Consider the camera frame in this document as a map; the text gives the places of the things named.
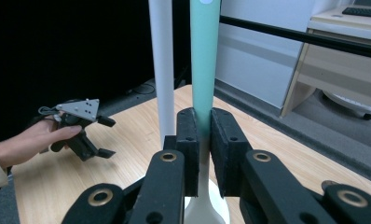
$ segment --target floor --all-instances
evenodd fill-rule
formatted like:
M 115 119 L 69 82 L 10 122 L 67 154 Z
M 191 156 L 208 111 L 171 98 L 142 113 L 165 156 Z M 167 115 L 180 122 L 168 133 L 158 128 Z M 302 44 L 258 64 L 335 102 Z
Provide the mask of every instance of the floor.
M 371 180 L 371 120 L 316 91 L 284 118 L 280 110 L 216 80 L 214 95 Z M 156 97 L 154 79 L 102 105 L 110 116 Z M 20 223 L 12 181 L 0 191 L 0 223 Z

